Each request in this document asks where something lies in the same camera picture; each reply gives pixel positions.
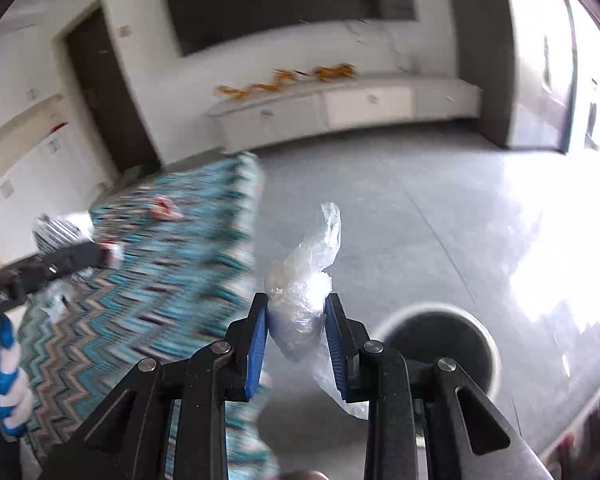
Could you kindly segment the blue white gloved left hand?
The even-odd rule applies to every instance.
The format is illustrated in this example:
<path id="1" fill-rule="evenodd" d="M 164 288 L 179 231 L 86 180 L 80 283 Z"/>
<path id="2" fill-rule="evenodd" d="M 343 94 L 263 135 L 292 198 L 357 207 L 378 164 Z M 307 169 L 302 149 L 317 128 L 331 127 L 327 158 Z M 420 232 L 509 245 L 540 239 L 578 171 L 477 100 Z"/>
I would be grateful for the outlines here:
<path id="1" fill-rule="evenodd" d="M 21 346 L 7 315 L 0 318 L 0 432 L 7 441 L 22 437 L 33 413 L 34 396 L 20 367 Z"/>

